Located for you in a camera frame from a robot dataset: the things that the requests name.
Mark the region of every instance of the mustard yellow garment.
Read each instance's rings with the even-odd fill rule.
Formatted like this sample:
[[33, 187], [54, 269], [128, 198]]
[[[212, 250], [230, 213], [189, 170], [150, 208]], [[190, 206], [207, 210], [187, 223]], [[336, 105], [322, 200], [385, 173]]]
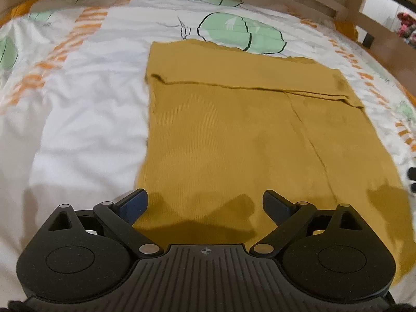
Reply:
[[303, 58], [213, 43], [153, 43], [149, 138], [135, 223], [169, 243], [244, 243], [275, 229], [262, 209], [273, 189], [320, 209], [350, 203], [397, 262], [416, 260], [406, 192], [361, 101], [339, 70]]

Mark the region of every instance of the orange stripe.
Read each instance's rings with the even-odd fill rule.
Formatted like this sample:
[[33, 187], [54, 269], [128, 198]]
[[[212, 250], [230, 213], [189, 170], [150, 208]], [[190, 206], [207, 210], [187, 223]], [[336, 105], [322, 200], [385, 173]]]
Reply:
[[86, 11], [102, 10], [102, 9], [103, 7], [88, 7], [84, 9], [83, 13], [85, 13]]
[[386, 109], [389, 109], [389, 110], [391, 109], [389, 106], [387, 106], [387, 104], [385, 104], [382, 101], [379, 101], [379, 104], [382, 105], [383, 107], [385, 107]]
[[[117, 0], [114, 5], [117, 3], [128, 3], [130, 0]], [[97, 16], [107, 16], [107, 12], [105, 10], [108, 10], [108, 8], [101, 8], [101, 7], [88, 7], [85, 8], [84, 11], [78, 16], [79, 21], [95, 21], [93, 17]], [[41, 61], [39, 63], [36, 63], [34, 66], [35, 68], [41, 68], [44, 71], [41, 74], [28, 74], [26, 75], [18, 84], [15, 85], [14, 91], [10, 95], [8, 104], [17, 104], [20, 100], [21, 95], [23, 94], [24, 90], [27, 88], [41, 88], [44, 86], [45, 82], [42, 81], [42, 77], [44, 77], [47, 74], [47, 70], [51, 70], [53, 68], [62, 68], [60, 64], [55, 65], [53, 63], [57, 62], [64, 62], [67, 56], [65, 54], [69, 53], [73, 48], [79, 47], [83, 42], [84, 38], [79, 40], [78, 42], [73, 43], [72, 45], [69, 45], [69, 48], [65, 48], [65, 46], [70, 43], [71, 41], [74, 41], [74, 39], [80, 38], [80, 37], [88, 37], [89, 35], [94, 34], [97, 30], [101, 28], [101, 22], [100, 23], [90, 23], [90, 24], [83, 24], [80, 26], [74, 27], [70, 33], [66, 36], [66, 40], [61, 42], [59, 45], [57, 45], [52, 52], [48, 54], [47, 61]]]
[[78, 47], [84, 43], [84, 40], [79, 40], [78, 42], [75, 42], [74, 44], [70, 45], [70, 47]]
[[374, 77], [369, 75], [369, 74], [361, 73], [361, 72], [358, 72], [358, 74], [359, 74], [359, 76], [361, 76], [362, 79], [374, 80]]
[[67, 59], [67, 56], [64, 55], [64, 56], [57, 57], [56, 58], [56, 61], [58, 61], [58, 62], [64, 62], [66, 59]]
[[91, 23], [91, 24], [83, 24], [82, 26], [76, 26], [74, 27], [74, 30], [76, 29], [91, 29], [91, 28], [101, 28], [101, 23]]
[[104, 21], [105, 17], [97, 18], [97, 17], [79, 17], [75, 20], [75, 22], [88, 22], [88, 21]]
[[84, 16], [107, 16], [107, 14], [108, 14], [107, 11], [97, 11], [95, 13], [85, 13], [85, 11], [84, 11], [80, 14], [79, 17], [84, 17]]
[[407, 133], [410, 133], [410, 132], [409, 132], [409, 130], [404, 129], [403, 131], [400, 131], [400, 132], [399, 132], [399, 136], [403, 136], [403, 135], [405, 135], [405, 134], [407, 134]]
[[63, 49], [68, 43], [74, 42], [78, 37], [82, 37], [81, 35], [79, 36], [72, 36], [69, 39], [67, 39], [64, 42], [61, 42], [58, 46], [56, 46], [53, 51], [59, 51], [60, 49]]
[[370, 89], [370, 91], [377, 96], [378, 99], [383, 100], [384, 102], [388, 103], [388, 99], [380, 95], [378, 92], [376, 92], [374, 89]]
[[378, 89], [376, 86], [373, 86], [372, 88], [381, 95], [380, 89]]
[[300, 21], [300, 23], [305, 24], [305, 25], [307, 25], [307, 26], [310, 26], [310, 27], [312, 27], [312, 28], [317, 28], [317, 27], [318, 27], [317, 25], [313, 24], [313, 23], [312, 23], [311, 21], [309, 21], [309, 20], [301, 20], [301, 21]]
[[63, 54], [68, 54], [69, 53], [69, 50], [67, 50], [67, 49], [65, 49], [65, 50], [62, 50], [62, 51], [52, 51], [49, 55], [48, 55], [48, 57], [47, 57], [47, 59], [50, 59], [50, 60], [55, 60], [58, 56], [61, 56], [61, 55], [63, 55]]
[[40, 81], [42, 79], [42, 76], [39, 74], [28, 74], [23, 78], [23, 80], [26, 80], [26, 79]]
[[59, 66], [55, 66], [49, 62], [46, 61], [41, 61], [39, 62], [37, 65], [35, 65], [35, 67], [40, 67], [42, 69], [52, 69], [52, 68], [60, 68]]

